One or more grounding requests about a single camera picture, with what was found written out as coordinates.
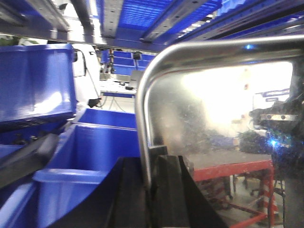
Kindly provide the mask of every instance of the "metal shelf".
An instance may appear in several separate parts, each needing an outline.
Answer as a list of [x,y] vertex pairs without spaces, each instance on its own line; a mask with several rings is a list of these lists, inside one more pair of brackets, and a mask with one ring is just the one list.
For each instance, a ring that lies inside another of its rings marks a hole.
[[[76,16],[63,15],[62,2]],[[0,32],[159,52],[188,40],[303,33],[303,10],[302,0],[0,0]],[[209,14],[217,16],[206,23]]]

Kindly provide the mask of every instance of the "curved metal tube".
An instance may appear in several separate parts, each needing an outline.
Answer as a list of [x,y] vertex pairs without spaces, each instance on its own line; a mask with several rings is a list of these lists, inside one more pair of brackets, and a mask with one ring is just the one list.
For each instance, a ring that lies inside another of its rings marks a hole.
[[151,186],[149,159],[149,119],[147,100],[150,87],[169,73],[215,67],[253,64],[275,60],[293,60],[304,56],[304,36],[240,39],[230,41],[185,42],[162,51],[147,67],[141,79],[135,103],[138,137],[145,184]]

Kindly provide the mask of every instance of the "red table frame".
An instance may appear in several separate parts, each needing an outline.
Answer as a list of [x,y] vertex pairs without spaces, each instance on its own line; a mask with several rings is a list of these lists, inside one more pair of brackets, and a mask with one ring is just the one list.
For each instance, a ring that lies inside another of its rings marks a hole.
[[[266,175],[264,178],[269,178],[269,192],[270,194],[274,191],[273,181],[274,181],[274,167],[272,160],[262,160],[262,161],[252,161],[245,163],[233,163],[233,164],[222,164],[218,166],[206,167],[206,168],[194,168],[194,181],[204,181],[208,179],[213,179],[217,177],[226,177],[234,174],[241,174],[245,172],[252,172],[258,170],[269,170],[269,175]],[[249,225],[252,225],[256,222],[259,222],[267,218],[267,214],[262,212],[257,212],[252,209],[248,209],[242,206],[231,204],[237,209],[241,209],[250,213],[255,213],[256,216],[239,222],[235,225],[230,226],[230,228],[244,228]],[[274,208],[273,208],[273,197],[270,202],[270,224],[274,224]]]

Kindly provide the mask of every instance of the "metal frame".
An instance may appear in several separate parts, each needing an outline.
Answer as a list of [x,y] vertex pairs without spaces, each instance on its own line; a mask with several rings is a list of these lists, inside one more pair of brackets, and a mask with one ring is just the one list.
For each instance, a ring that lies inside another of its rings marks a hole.
[[152,171],[149,146],[147,102],[150,86],[175,72],[244,65],[256,62],[290,60],[304,57],[304,36],[244,39],[234,41],[189,42],[173,45],[150,63],[141,79],[136,95],[135,112],[145,184],[150,189]]
[[102,22],[102,36],[114,38],[119,23],[124,0],[104,0],[104,18]]
[[68,31],[69,24],[52,0],[26,0],[45,20],[59,31]]
[[78,18],[81,21],[82,26],[85,29],[94,29],[92,21],[90,19],[88,8],[86,6],[85,0],[70,0],[73,4],[75,11],[78,15]]
[[17,11],[0,2],[0,18],[12,25],[23,26],[25,23],[25,16],[19,14]]
[[256,0],[250,5],[244,5],[239,9],[214,19],[208,24],[176,39],[173,43],[189,40],[218,39],[233,33],[252,28],[256,25],[272,21],[304,9],[301,0],[295,0],[286,4],[285,0]]
[[174,0],[153,25],[145,31],[141,40],[149,42],[155,40],[207,1]]
[[275,26],[271,26],[269,28],[265,28],[268,23],[256,26],[256,28],[263,27],[258,31],[247,32],[243,30],[241,32],[232,34],[230,36],[224,38],[252,38],[252,37],[267,37],[267,36],[283,36],[283,35],[292,35],[292,34],[303,34],[304,29],[304,18],[298,18],[296,20],[287,21],[284,23],[278,23]]

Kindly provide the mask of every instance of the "blue light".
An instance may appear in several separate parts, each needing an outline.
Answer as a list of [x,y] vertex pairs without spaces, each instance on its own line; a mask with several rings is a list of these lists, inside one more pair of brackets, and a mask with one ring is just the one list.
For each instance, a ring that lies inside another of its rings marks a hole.
[[255,46],[253,46],[252,44],[247,44],[244,48],[247,50],[251,50],[254,49]]
[[271,140],[271,145],[272,145],[273,147],[275,147],[275,145],[276,145],[276,141]]

